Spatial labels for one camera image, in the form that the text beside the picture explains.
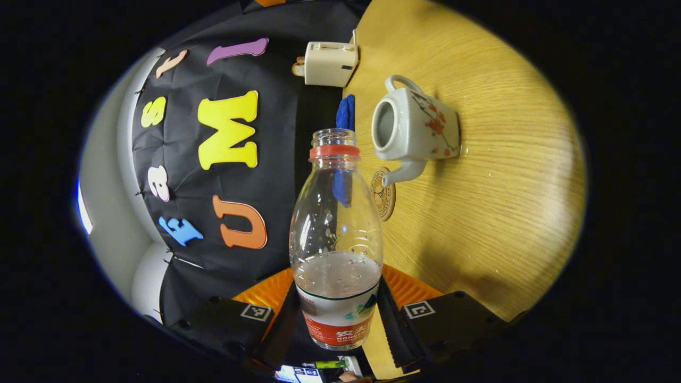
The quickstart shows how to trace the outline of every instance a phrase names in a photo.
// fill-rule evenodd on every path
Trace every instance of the plastic water bottle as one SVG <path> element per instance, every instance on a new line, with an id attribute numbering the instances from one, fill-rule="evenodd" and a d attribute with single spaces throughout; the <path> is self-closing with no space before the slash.
<path id="1" fill-rule="evenodd" d="M 312 173 L 294 209 L 289 256 L 312 340 L 327 350 L 368 337 L 383 268 L 383 231 L 358 172 L 355 132 L 313 134 Z"/>

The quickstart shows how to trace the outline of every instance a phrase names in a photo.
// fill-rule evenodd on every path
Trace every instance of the bottle label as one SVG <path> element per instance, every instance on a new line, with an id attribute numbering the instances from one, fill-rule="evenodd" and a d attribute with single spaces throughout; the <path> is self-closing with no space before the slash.
<path id="1" fill-rule="evenodd" d="M 296 285 L 303 316 L 316 340 L 342 346 L 363 339 L 369 332 L 376 306 L 378 282 L 369 290 L 347 298 L 312 295 Z"/>

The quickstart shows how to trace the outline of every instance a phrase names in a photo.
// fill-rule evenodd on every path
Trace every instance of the colorful letter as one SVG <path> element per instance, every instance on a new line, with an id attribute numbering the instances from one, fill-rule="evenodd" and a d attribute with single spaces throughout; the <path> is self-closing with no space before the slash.
<path id="1" fill-rule="evenodd" d="M 164 202 L 170 200 L 170 190 L 168 190 L 168 174 L 163 165 L 158 168 L 153 166 L 146 172 L 146 180 L 149 182 L 151 193 Z"/>
<path id="2" fill-rule="evenodd" d="M 210 65 L 219 59 L 226 59 L 232 56 L 247 55 L 260 56 L 265 53 L 267 43 L 270 40 L 266 37 L 255 40 L 254 42 L 247 42 L 244 44 L 218 46 L 212 50 L 206 60 L 206 65 Z"/>
<path id="3" fill-rule="evenodd" d="M 159 97 L 148 102 L 142 109 L 142 127 L 158 125 L 163 120 L 165 112 L 165 97 Z"/>
<path id="4" fill-rule="evenodd" d="M 180 227 L 180 222 L 177 219 L 171 219 L 168 223 L 165 222 L 163 217 L 159 218 L 159 225 L 165 229 L 165 231 L 170 234 L 175 241 L 178 241 L 180 245 L 186 246 L 185 243 L 191 239 L 203 239 L 204 236 L 196 230 L 189 221 L 186 219 L 182 220 L 182 227 Z"/>
<path id="5" fill-rule="evenodd" d="M 161 77 L 161 75 L 162 75 L 164 72 L 166 72 L 166 71 L 168 71 L 168 70 L 171 70 L 172 68 L 176 67 L 176 66 L 180 63 L 180 61 L 182 61 L 183 59 L 185 59 L 185 56 L 187 56 L 187 50 L 186 50 L 186 49 L 183 50 L 182 52 L 180 52 L 180 53 L 177 55 L 177 57 L 175 57 L 174 59 L 171 59 L 170 57 L 168 57 L 168 58 L 161 64 L 160 67 L 156 68 L 156 78 Z"/>
<path id="6" fill-rule="evenodd" d="M 199 145 L 199 163 L 205 170 L 219 162 L 243 162 L 249 168 L 257 165 L 257 146 L 248 141 L 242 148 L 233 145 L 247 139 L 255 129 L 232 121 L 244 119 L 251 122 L 257 116 L 257 91 L 243 96 L 210 101 L 203 99 L 198 109 L 199 122 L 217 129 L 208 140 Z"/>
<path id="7" fill-rule="evenodd" d="M 227 228 L 227 225 L 221 224 L 220 233 L 222 234 L 222 240 L 225 241 L 227 246 L 241 246 L 249 249 L 262 249 L 265 246 L 267 243 L 265 221 L 252 206 L 222 201 L 218 196 L 213 196 L 213 209 L 218 218 L 222 218 L 225 214 L 230 214 L 244 217 L 251 222 L 251 232 L 230 230 Z"/>

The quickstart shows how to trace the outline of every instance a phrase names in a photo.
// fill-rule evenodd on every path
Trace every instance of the teapot spout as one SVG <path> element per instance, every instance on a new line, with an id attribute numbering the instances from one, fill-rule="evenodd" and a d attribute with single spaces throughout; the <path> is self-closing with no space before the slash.
<path id="1" fill-rule="evenodd" d="M 388 185 L 395 182 L 409 181 L 410 179 L 414 179 L 421 175 L 425 168 L 425 159 L 402 161 L 402 165 L 400 165 L 399 169 L 383 175 L 383 187 L 387 187 Z"/>

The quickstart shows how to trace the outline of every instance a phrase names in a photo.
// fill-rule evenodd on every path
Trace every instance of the black background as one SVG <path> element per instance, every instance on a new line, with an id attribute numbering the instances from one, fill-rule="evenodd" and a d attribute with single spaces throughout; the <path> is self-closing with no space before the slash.
<path id="1" fill-rule="evenodd" d="M 463 381 L 659 381 L 671 373 L 678 226 L 671 167 L 678 77 L 671 2 L 450 1 L 528 57 L 572 105 L 590 155 L 591 195 L 572 262 L 519 325 L 441 373 Z M 101 278 L 70 204 L 85 128 L 109 87 L 149 48 L 224 1 L 10 4 L 5 38 L 20 132 L 5 220 L 23 232 L 5 257 L 3 332 L 21 380 L 240 380 L 137 318 Z"/>

